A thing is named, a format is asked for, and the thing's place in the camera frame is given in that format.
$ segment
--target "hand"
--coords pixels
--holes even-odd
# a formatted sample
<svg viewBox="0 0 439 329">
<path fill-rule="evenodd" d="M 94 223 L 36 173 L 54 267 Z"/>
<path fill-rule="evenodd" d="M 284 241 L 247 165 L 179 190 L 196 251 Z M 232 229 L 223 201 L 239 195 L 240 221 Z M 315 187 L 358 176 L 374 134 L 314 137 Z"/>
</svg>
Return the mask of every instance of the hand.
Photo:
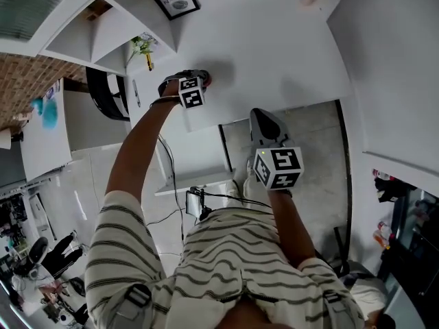
<svg viewBox="0 0 439 329">
<path fill-rule="evenodd" d="M 162 97 L 166 96 L 178 96 L 178 80 L 172 80 L 166 85 L 166 89 L 162 94 Z"/>
</svg>

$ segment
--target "floor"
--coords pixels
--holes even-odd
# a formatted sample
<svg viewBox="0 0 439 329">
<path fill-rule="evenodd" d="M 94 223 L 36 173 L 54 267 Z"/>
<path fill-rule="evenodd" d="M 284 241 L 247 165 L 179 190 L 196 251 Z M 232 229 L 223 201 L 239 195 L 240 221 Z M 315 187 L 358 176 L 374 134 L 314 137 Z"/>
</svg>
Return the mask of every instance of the floor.
<svg viewBox="0 0 439 329">
<path fill-rule="evenodd" d="M 307 108 L 288 110 L 277 114 L 282 118 L 296 146 L 302 149 L 305 174 L 292 193 L 298 211 L 316 249 L 325 257 L 334 254 L 332 228 L 346 223 L 347 188 L 346 167 L 340 123 L 335 103 L 323 103 Z M 248 121 L 224 126 L 232 165 L 243 165 L 250 148 Z M 104 191 L 111 167 L 120 145 L 74 153 L 74 161 L 62 173 L 40 187 L 40 197 L 56 238 L 60 240 L 72 229 L 78 232 L 78 241 L 90 245 L 97 214 L 102 207 Z M 154 192 L 164 185 L 156 156 L 153 157 L 142 192 L 145 222 L 159 221 L 175 211 L 173 195 L 155 197 Z M 180 205 L 185 195 L 179 194 Z M 223 201 L 211 197 L 206 204 L 219 208 Z M 190 230 L 195 218 L 183 214 L 184 231 Z M 180 258 L 180 213 L 149 227 L 166 273 L 171 274 Z M 86 258 L 81 257 L 65 273 L 67 278 L 84 272 Z"/>
</svg>

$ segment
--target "teal object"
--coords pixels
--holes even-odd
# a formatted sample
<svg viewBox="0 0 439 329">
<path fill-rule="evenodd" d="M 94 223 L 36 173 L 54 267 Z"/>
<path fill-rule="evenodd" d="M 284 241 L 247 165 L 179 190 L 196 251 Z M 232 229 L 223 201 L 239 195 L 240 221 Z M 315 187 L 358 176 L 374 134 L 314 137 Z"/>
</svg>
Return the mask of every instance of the teal object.
<svg viewBox="0 0 439 329">
<path fill-rule="evenodd" d="M 36 109 L 39 116 L 41 116 L 43 114 L 43 99 L 38 98 L 38 99 L 32 100 L 30 104 L 32 105 L 33 108 Z"/>
<path fill-rule="evenodd" d="M 43 127 L 47 129 L 53 129 L 58 122 L 58 107 L 56 100 L 51 98 L 46 102 L 46 106 L 43 111 Z"/>
</svg>

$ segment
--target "black curved object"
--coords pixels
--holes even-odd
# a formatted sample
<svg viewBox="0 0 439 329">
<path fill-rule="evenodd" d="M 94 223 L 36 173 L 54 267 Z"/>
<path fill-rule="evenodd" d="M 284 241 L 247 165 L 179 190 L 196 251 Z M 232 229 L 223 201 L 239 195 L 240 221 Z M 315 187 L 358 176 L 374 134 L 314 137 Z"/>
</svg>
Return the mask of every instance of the black curved object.
<svg viewBox="0 0 439 329">
<path fill-rule="evenodd" d="M 90 96 L 95 102 L 96 107 L 99 108 L 99 111 L 110 119 L 129 122 L 130 117 L 125 117 L 115 103 L 113 94 L 108 86 L 107 72 L 92 69 L 90 67 L 86 67 L 85 71 L 87 76 L 88 91 L 90 92 Z M 128 112 L 123 77 L 117 75 L 116 80 L 119 87 L 119 96 L 122 100 L 124 108 L 126 109 L 126 112 Z"/>
</svg>

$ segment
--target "picture frame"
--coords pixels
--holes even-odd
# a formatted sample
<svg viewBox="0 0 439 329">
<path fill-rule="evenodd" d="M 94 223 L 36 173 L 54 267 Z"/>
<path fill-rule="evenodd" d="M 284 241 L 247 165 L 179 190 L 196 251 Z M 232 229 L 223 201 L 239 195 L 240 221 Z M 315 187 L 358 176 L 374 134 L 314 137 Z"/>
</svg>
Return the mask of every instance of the picture frame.
<svg viewBox="0 0 439 329">
<path fill-rule="evenodd" d="M 196 0 L 155 0 L 160 9 L 169 20 L 184 16 L 185 14 L 199 10 Z"/>
</svg>

